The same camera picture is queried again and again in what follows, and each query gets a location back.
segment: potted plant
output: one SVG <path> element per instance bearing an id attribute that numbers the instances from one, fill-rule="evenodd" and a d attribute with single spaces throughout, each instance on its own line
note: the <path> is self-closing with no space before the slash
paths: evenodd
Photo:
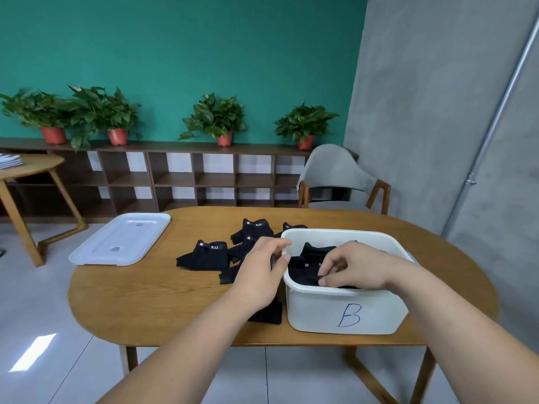
<path id="1" fill-rule="evenodd" d="M 2 95 L 2 112 L 9 117 L 18 117 L 24 126 L 41 130 L 48 144 L 67 142 L 64 127 L 70 125 L 72 111 L 66 107 L 69 100 L 41 90 L 28 92 L 19 89 L 13 96 Z"/>
<path id="2" fill-rule="evenodd" d="M 74 137 L 72 145 L 75 148 L 88 146 L 88 140 L 102 131 L 107 131 L 111 144 L 125 146 L 131 129 L 138 124 L 138 103 L 129 104 L 119 88 L 113 96 L 108 95 L 104 88 L 89 89 L 69 86 L 77 98 L 72 119 Z"/>
<path id="3" fill-rule="evenodd" d="M 230 146 L 233 132 L 247 130 L 243 122 L 243 105 L 236 102 L 236 96 L 230 99 L 222 99 L 215 94 L 202 97 L 202 101 L 193 105 L 195 113 L 182 119 L 187 131 L 178 140 L 191 139 L 197 137 L 195 132 L 202 132 L 217 138 L 219 146 Z"/>
<path id="4" fill-rule="evenodd" d="M 323 106 L 305 106 L 304 102 L 275 122 L 275 134 L 297 140 L 300 150 L 311 150 L 314 137 L 327 135 L 328 120 L 337 116 L 336 113 L 326 112 Z"/>

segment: chair seat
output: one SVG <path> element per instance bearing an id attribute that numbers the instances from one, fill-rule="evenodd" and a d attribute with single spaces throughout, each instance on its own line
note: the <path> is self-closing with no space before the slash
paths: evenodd
<path id="1" fill-rule="evenodd" d="M 370 211 L 363 204 L 351 203 L 349 201 L 317 201 L 309 203 L 309 208 L 321 208 L 324 210 L 363 210 Z"/>

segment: white floor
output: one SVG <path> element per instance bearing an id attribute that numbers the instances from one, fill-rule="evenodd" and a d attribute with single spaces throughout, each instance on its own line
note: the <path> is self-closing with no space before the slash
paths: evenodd
<path id="1" fill-rule="evenodd" d="M 36 240 L 67 228 L 30 225 Z M 0 248 L 8 250 L 0 258 L 0 403 L 91 404 L 122 378 L 118 347 L 80 327 L 67 302 L 74 269 L 67 257 L 99 228 L 92 225 L 51 245 L 47 264 L 35 268 L 13 227 L 0 224 Z M 44 353 L 23 371 L 28 367 L 21 369 L 23 354 L 36 338 L 51 335 Z M 153 351 L 139 348 L 139 360 Z M 423 352 L 419 347 L 369 347 L 358 357 L 397 400 L 407 402 Z M 339 348 L 232 347 L 203 402 L 377 403 L 340 357 Z M 439 368 L 424 402 L 457 402 Z"/>

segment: green plant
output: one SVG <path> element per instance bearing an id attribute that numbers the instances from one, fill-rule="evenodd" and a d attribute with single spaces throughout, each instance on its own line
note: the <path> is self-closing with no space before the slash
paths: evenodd
<path id="1" fill-rule="evenodd" d="M 65 104 L 65 108 L 73 110 L 71 125 L 73 137 L 71 146 L 75 149 L 89 147 L 90 138 L 111 128 L 124 128 L 127 133 L 138 124 L 138 103 L 129 104 L 119 88 L 113 96 L 108 95 L 104 88 L 91 87 L 69 88 L 77 98 Z"/>
<path id="2" fill-rule="evenodd" d="M 243 132 L 247 130 L 243 123 L 243 105 L 236 102 L 236 96 L 230 99 L 216 97 L 215 94 L 202 95 L 204 100 L 193 105 L 195 111 L 191 117 L 182 119 L 187 131 L 178 140 L 196 137 L 195 132 L 216 136 L 224 136 L 228 131 Z"/>
<path id="3" fill-rule="evenodd" d="M 69 100 L 57 95 L 19 89 L 13 96 L 0 94 L 0 98 L 3 114 L 18 117 L 24 126 L 64 128 L 71 123 L 72 110 L 65 107 Z"/>
<path id="4" fill-rule="evenodd" d="M 336 113 L 326 112 L 323 106 L 305 106 L 304 102 L 275 122 L 275 134 L 303 142 L 307 136 L 329 133 L 328 120 L 337 116 Z"/>

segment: table leg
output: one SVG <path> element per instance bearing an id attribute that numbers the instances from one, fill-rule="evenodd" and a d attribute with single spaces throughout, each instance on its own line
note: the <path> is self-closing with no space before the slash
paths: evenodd
<path id="1" fill-rule="evenodd" d="M 138 357 L 136 355 L 136 347 L 119 345 L 120 360 L 122 361 L 122 369 L 124 377 L 133 371 L 138 366 Z"/>
<path id="2" fill-rule="evenodd" d="M 73 234 L 77 234 L 81 231 L 84 231 L 88 228 L 88 225 L 84 222 L 83 217 L 80 215 L 79 210 L 77 210 L 77 207 L 73 203 L 73 200 L 71 199 L 69 193 L 67 192 L 66 188 L 64 187 L 64 184 L 62 183 L 62 180 L 58 177 L 58 174 L 56 173 L 56 170 L 49 170 L 49 173 L 56 183 L 58 190 L 60 190 L 60 193 L 64 197 L 64 200 L 66 201 L 67 205 L 69 206 L 71 212 L 75 216 L 75 219 L 77 220 L 77 226 L 75 228 L 72 228 L 68 231 L 65 231 L 63 233 L 54 235 L 50 238 L 44 239 L 42 241 L 39 241 L 37 244 L 38 249 L 41 252 L 44 252 L 45 248 L 57 241 L 63 240 L 64 238 L 70 237 Z"/>
<path id="3" fill-rule="evenodd" d="M 20 216 L 19 210 L 17 210 L 17 205 L 13 201 L 8 187 L 4 180 L 0 180 L 0 199 L 4 204 L 8 216 L 11 219 L 11 222 L 15 226 L 15 229 L 20 235 L 23 245 L 26 248 L 26 251 L 30 254 L 30 258 L 35 266 L 40 267 L 45 264 L 41 253 L 39 252 L 36 244 L 33 242 L 32 236 L 26 224 L 24 224 L 23 218 Z"/>
<path id="4" fill-rule="evenodd" d="M 344 362 L 354 371 L 359 380 L 382 404 L 398 404 L 397 400 L 380 384 L 373 374 L 356 357 L 357 347 L 346 347 L 344 351 Z"/>
<path id="5" fill-rule="evenodd" d="M 425 396 L 425 391 L 428 387 L 428 382 L 431 380 L 432 374 L 435 371 L 435 367 L 436 359 L 432 355 L 431 350 L 427 347 L 425 355 L 423 356 L 421 368 L 419 369 L 419 376 L 415 382 L 414 392 L 412 393 L 410 404 L 421 404 L 421 401 L 423 401 L 423 397 Z"/>

